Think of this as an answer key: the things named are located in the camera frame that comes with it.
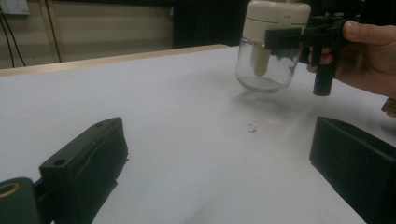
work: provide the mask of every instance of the black plastic part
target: black plastic part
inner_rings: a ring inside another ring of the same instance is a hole
[[[321,45],[315,45],[312,47],[311,66],[316,67],[320,65],[321,52],[323,47]]]
[[[52,191],[57,224],[92,223],[127,161],[121,118],[99,122],[67,144],[39,168]]]
[[[14,178],[0,183],[0,223],[41,224],[31,179]]]
[[[310,160],[367,223],[396,223],[395,147],[343,121],[319,117]]]
[[[266,49],[297,49],[300,47],[301,28],[266,30]]]
[[[333,55],[332,63],[328,65],[321,64],[315,76],[313,93],[317,96],[328,96],[332,91],[332,80],[334,79],[336,69],[337,53]]]
[[[35,182],[35,196],[42,224],[50,224],[58,216],[56,195],[43,185],[42,179]]]

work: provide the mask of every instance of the human hand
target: human hand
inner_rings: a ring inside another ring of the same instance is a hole
[[[347,21],[343,35],[352,43],[340,49],[334,77],[361,90],[396,99],[396,26]],[[320,63],[331,61],[331,50],[324,49]],[[308,65],[307,70],[316,72],[318,68]]]

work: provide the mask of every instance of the clear glass jar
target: clear glass jar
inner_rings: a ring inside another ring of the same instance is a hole
[[[301,49],[265,49],[263,43],[242,37],[236,78],[252,91],[273,93],[289,86]]]

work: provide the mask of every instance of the white table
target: white table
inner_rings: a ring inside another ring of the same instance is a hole
[[[0,77],[0,180],[27,176],[103,119],[130,160],[94,223],[361,224],[308,159],[317,116],[396,145],[386,98],[334,81],[313,95],[299,64],[277,94],[245,90],[237,48]]]

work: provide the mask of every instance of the black handle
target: black handle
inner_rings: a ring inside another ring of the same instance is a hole
[[[337,51],[333,51],[333,59],[330,64],[320,64],[315,77],[314,94],[317,96],[328,96],[332,91],[332,80],[337,65]]]

